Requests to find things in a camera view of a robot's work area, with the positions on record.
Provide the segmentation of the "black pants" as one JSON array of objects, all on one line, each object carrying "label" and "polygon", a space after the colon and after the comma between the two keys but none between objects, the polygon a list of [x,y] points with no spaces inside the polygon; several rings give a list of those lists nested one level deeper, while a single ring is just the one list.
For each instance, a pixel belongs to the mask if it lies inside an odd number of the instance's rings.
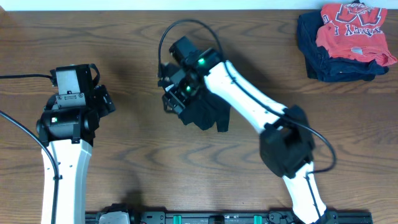
[{"label": "black pants", "polygon": [[194,123],[202,131],[216,124],[220,133],[228,132],[231,105],[220,96],[205,91],[195,98],[179,115],[184,125]]}]

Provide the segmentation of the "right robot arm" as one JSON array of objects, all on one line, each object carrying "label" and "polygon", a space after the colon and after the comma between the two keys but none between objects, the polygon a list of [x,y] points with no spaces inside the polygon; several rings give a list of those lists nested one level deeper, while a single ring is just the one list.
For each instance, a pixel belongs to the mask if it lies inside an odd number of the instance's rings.
[{"label": "right robot arm", "polygon": [[175,63],[161,63],[159,86],[164,110],[183,124],[219,132],[229,128],[234,108],[258,133],[263,163],[282,178],[292,199],[294,215],[302,223],[327,223],[330,215],[315,182],[314,136],[298,106],[274,101],[249,83],[215,49],[202,51],[182,37],[169,48]]}]

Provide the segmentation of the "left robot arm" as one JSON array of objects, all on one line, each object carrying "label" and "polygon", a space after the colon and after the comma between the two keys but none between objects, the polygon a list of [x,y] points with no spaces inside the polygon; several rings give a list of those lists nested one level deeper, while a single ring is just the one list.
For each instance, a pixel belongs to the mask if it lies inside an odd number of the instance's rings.
[{"label": "left robot arm", "polygon": [[96,65],[51,70],[58,92],[36,124],[44,145],[42,223],[84,223],[86,177],[100,119],[115,111]]}]

